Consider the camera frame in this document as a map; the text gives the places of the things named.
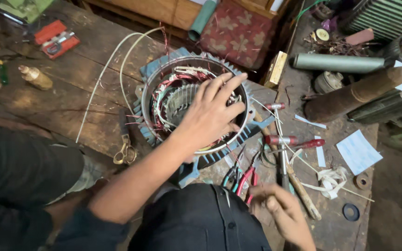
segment wooden workbench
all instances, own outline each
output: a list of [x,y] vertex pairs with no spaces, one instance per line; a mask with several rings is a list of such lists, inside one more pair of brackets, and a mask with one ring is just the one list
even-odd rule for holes
[[[75,140],[89,96],[103,66],[117,44],[133,31],[63,1],[56,1],[45,14],[62,20],[79,37],[81,44],[54,61],[46,58],[9,61],[7,66],[10,84],[0,90],[0,104],[16,116]],[[290,56],[306,52],[306,49],[302,47],[302,39],[313,30],[310,27],[313,20],[308,16],[300,19],[299,27],[301,29],[298,30],[294,38]],[[130,48],[132,41],[134,39],[125,42],[115,55],[102,78],[103,88],[97,89],[92,101],[91,109],[107,113],[89,112],[79,140],[81,144],[108,156],[114,156],[122,144],[117,111],[119,108],[125,107],[126,104],[120,91],[119,70],[123,56]],[[163,44],[146,38],[133,50],[124,68],[123,76],[124,87],[131,103],[136,100],[134,91],[136,86],[141,83],[139,68],[164,54]],[[20,64],[38,67],[46,73],[54,82],[53,89],[44,92],[26,84],[17,69]],[[368,141],[376,146],[377,125],[352,124],[342,117],[334,122],[327,123],[329,128],[326,130],[292,120],[294,114],[302,116],[300,96],[313,93],[310,88],[311,80],[312,73],[309,71],[299,71],[290,66],[285,70],[280,86],[280,101],[288,104],[285,87],[291,85],[293,87],[287,88],[291,100],[290,106],[280,113],[283,131],[285,134],[299,137],[301,142],[313,139],[314,135],[321,136],[327,141],[324,146],[327,168],[330,168],[331,165],[334,167],[342,165],[348,168],[335,146],[336,143],[357,129],[361,129]],[[271,102],[276,96],[276,92],[261,86],[254,87],[252,94],[261,102]],[[268,116],[266,112],[261,110],[260,112],[263,117]],[[132,130],[133,145],[138,149],[138,157],[141,158],[150,152],[151,147],[141,137],[137,127],[132,126],[130,129]],[[246,141],[248,145],[247,158],[250,159],[252,154],[257,151],[259,147],[257,140],[260,137],[261,135],[257,134]],[[317,168],[317,156],[314,149],[306,150],[303,158]],[[210,168],[201,170],[198,182],[209,178],[215,184],[220,184],[228,168],[228,165],[222,160]],[[303,183],[318,185],[316,175],[303,163],[295,161],[293,168]],[[372,177],[372,171],[372,168],[367,171],[370,177]],[[258,172],[261,181],[273,182],[275,180],[275,168],[263,166]],[[366,197],[371,195],[371,191],[358,190],[351,181],[345,187]],[[308,188],[306,190],[322,214],[321,221],[309,220],[317,247],[327,251],[364,250],[370,203],[345,191],[340,191],[338,198],[328,200],[318,191]],[[358,221],[349,222],[343,217],[342,207],[347,202],[355,204],[360,209],[361,218]]]

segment wire cutter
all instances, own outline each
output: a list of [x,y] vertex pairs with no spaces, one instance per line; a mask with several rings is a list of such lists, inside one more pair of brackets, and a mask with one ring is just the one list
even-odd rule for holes
[[[260,165],[260,151],[258,151],[254,155],[254,157],[252,158],[251,166],[246,170],[246,172],[244,173],[244,175],[240,179],[240,183],[238,184],[238,189],[237,189],[237,192],[236,192],[236,194],[238,196],[240,196],[241,190],[243,190],[243,185],[246,182],[246,180],[249,178],[249,176],[251,176],[251,174],[252,174],[251,185],[252,186],[257,185],[257,183],[258,183],[258,174],[255,172],[255,170],[257,169],[257,167],[259,167],[259,165]],[[246,204],[248,204],[248,203],[251,202],[251,200],[252,200],[252,195],[248,192],[244,202]]]
[[235,165],[227,171],[226,176],[224,176],[224,179],[223,179],[223,186],[226,187],[227,181],[229,180],[229,178],[232,176],[235,176],[235,185],[232,188],[233,192],[235,192],[237,190],[238,180],[240,179],[239,174],[243,172],[241,170],[241,162],[243,161],[245,151],[246,151],[246,145],[244,145],[243,148],[241,149]]
[[124,162],[131,164],[137,157],[137,151],[131,146],[130,132],[128,130],[128,118],[126,117],[126,109],[119,110],[119,126],[120,135],[122,136],[123,146],[122,149],[116,153],[113,158],[115,164],[122,164]]

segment gray pipe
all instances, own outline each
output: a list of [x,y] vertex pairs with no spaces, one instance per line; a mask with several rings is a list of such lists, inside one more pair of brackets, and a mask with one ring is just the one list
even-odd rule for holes
[[384,59],[300,53],[296,56],[293,66],[307,70],[369,73],[383,68]]
[[193,41],[198,41],[201,37],[201,32],[204,30],[204,26],[207,24],[207,21],[209,21],[209,18],[212,16],[212,14],[215,11],[215,8],[217,6],[217,2],[212,1],[212,0],[207,0],[197,18],[193,22],[192,26],[190,26],[190,30],[188,31],[188,37],[192,39]]

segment person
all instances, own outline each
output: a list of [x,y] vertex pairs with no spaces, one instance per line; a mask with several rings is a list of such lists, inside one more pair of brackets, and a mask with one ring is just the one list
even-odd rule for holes
[[0,117],[0,250],[37,250],[108,174],[49,132]]
[[[127,222],[150,196],[193,153],[238,126],[242,102],[226,106],[247,74],[231,73],[200,85],[181,124],[154,151],[119,174],[95,195],[88,208],[77,210],[65,224],[52,250],[115,250],[128,233]],[[281,235],[304,251],[315,250],[297,199],[276,184],[251,188],[263,200]],[[146,206],[142,225],[129,251],[270,250],[262,226],[248,206],[226,188],[192,184],[173,189]]]

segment red floral cushion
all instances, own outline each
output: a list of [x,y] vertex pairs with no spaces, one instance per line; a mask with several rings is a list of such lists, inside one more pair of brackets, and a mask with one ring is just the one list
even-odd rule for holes
[[200,45],[222,59],[258,69],[274,36],[274,27],[271,19],[224,0],[204,27]]

